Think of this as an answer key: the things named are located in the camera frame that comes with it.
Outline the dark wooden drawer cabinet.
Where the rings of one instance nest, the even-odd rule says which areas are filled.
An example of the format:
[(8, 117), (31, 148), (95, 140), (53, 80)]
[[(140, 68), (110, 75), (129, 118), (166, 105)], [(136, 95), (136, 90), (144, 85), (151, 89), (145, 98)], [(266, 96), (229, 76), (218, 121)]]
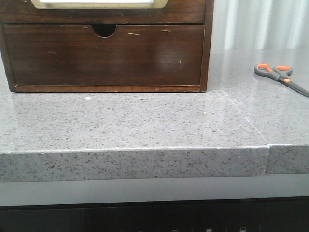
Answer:
[[(37, 9), (161, 9), (168, 0), (31, 0)], [(9, 88), (12, 92), (204, 92), (207, 88), (214, 1), (205, 0), (203, 23), (116, 24), (116, 23), (27, 23), (9, 25), (92, 25), (100, 37), (110, 37), (118, 25), (202, 25), (204, 27), (200, 82), (196, 85), (21, 85), (15, 82), (10, 64), (4, 26), (0, 22), (0, 50)]]

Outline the grey orange scissors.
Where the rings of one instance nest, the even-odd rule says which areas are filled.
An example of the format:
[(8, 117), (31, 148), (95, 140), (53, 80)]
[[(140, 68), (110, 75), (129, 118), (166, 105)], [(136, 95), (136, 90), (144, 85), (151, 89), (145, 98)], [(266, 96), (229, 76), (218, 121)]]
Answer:
[(268, 64), (259, 63), (254, 67), (255, 74), (280, 82), (290, 89), (302, 94), (303, 96), (308, 97), (309, 92), (307, 90), (291, 81), (289, 76), (292, 74), (292, 72), (293, 69), (289, 66), (275, 66), (270, 68)]

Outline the wooden drawer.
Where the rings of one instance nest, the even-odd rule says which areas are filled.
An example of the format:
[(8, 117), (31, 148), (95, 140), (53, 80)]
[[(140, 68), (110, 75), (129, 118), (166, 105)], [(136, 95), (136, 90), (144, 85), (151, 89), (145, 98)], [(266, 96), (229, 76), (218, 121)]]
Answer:
[(21, 85), (196, 85), (202, 25), (4, 26), (15, 82)]
[(27, 23), (203, 23), (204, 0), (169, 0), (161, 9), (37, 9), (30, 0), (2, 0), (0, 21)]

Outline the black appliance control panel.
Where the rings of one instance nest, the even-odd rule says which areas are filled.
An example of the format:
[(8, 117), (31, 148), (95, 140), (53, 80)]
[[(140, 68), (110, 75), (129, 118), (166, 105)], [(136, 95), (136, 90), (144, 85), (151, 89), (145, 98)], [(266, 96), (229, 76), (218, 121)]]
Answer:
[(306, 232), (308, 197), (3, 206), (3, 232)]

